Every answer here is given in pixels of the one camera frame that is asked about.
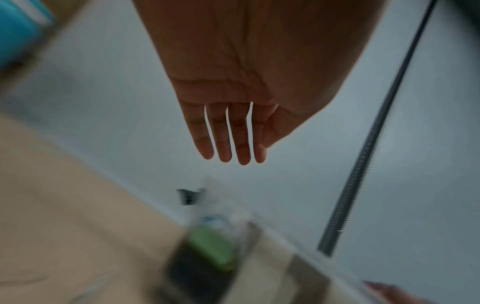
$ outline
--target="white panel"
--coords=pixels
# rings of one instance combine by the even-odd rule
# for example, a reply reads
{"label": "white panel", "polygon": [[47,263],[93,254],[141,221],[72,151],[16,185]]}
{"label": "white panel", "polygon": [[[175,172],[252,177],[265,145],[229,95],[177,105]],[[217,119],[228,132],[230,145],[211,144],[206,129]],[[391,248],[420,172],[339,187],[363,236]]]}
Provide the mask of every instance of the white panel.
{"label": "white panel", "polygon": [[201,159],[128,0],[88,5],[4,107],[172,217],[209,174],[314,248],[426,6],[393,2],[335,101],[263,165]]}
{"label": "white panel", "polygon": [[439,303],[478,302],[480,35],[435,8],[335,259]]}

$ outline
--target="white stripe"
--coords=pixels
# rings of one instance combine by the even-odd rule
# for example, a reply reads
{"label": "white stripe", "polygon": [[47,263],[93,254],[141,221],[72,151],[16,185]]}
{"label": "white stripe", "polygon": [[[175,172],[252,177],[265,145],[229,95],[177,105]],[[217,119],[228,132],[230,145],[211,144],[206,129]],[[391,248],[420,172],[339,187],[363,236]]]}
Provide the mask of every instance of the white stripe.
{"label": "white stripe", "polygon": [[45,16],[36,6],[28,0],[10,0],[19,9],[21,9],[33,22],[41,28],[47,28],[53,25],[52,20]]}

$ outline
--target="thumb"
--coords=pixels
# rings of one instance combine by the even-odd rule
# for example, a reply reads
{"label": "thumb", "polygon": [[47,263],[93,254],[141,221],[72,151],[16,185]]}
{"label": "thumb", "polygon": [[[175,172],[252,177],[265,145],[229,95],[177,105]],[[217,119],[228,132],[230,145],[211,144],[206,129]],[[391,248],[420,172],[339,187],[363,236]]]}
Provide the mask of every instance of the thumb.
{"label": "thumb", "polygon": [[262,136],[263,146],[266,148],[271,147],[274,143],[290,134],[312,115],[313,113],[297,115],[287,109],[278,107],[265,122]]}

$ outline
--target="blue object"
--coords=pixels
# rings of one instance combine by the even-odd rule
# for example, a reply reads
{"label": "blue object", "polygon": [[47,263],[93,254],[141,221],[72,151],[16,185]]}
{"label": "blue object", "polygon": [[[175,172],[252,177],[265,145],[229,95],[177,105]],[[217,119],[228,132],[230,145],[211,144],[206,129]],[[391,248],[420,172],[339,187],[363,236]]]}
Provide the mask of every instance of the blue object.
{"label": "blue object", "polygon": [[[40,1],[28,0],[28,5],[54,22],[53,16]],[[24,11],[10,0],[0,0],[0,70],[41,36],[40,26]]]}

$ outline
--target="green object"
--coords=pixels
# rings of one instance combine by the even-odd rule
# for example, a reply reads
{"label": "green object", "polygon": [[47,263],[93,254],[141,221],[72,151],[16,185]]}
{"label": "green object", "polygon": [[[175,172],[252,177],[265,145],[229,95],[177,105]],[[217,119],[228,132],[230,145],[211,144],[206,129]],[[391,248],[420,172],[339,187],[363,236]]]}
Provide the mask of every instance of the green object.
{"label": "green object", "polygon": [[187,243],[217,268],[229,271],[235,268],[235,245],[219,232],[200,225],[188,236]]}

